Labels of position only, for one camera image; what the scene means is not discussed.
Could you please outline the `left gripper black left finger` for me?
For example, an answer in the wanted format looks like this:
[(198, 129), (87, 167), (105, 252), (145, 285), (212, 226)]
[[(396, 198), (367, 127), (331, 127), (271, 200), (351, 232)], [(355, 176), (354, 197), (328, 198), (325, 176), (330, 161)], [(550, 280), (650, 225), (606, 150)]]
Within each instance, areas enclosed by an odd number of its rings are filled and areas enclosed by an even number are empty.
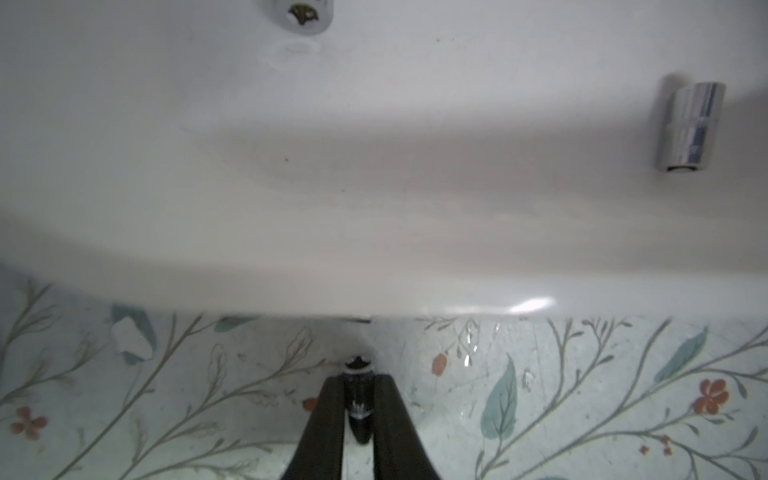
[(339, 480), (345, 432), (341, 376), (328, 377), (282, 480)]

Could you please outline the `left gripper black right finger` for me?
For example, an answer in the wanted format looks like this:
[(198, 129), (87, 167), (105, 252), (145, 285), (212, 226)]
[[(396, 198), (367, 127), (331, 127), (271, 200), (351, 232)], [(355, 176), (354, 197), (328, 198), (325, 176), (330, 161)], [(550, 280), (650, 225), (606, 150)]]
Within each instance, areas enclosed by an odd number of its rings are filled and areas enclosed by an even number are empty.
[(374, 380), (373, 457), (376, 480), (440, 478), (391, 375)]

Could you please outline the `small dark socket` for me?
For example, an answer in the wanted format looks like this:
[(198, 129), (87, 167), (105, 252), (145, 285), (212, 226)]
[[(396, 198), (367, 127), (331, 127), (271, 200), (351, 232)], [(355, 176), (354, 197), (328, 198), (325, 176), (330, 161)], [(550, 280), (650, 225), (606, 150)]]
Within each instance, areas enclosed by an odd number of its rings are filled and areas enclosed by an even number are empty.
[(344, 364), (345, 410), (351, 432), (360, 445), (367, 444), (373, 435), (375, 372), (372, 362), (355, 356)]

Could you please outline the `white plastic storage box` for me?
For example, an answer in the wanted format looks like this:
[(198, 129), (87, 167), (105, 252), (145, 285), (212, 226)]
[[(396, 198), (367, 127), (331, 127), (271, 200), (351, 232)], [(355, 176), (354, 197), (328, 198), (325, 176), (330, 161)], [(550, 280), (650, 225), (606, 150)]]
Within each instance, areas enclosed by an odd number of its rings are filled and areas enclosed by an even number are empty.
[[(727, 91), (662, 173), (671, 94)], [(5, 1), (1, 259), (280, 314), (760, 316), (763, 1)]]

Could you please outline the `chrome socket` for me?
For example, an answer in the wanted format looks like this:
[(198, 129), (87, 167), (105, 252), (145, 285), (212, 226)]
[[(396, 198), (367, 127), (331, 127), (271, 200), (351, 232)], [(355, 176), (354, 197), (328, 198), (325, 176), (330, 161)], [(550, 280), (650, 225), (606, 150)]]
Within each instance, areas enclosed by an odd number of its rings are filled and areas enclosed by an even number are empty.
[(304, 36), (325, 32), (334, 16), (333, 0), (274, 0), (272, 7), (282, 27)]
[(671, 94), (656, 156), (658, 171), (697, 172), (708, 168), (726, 91), (722, 82), (698, 82)]

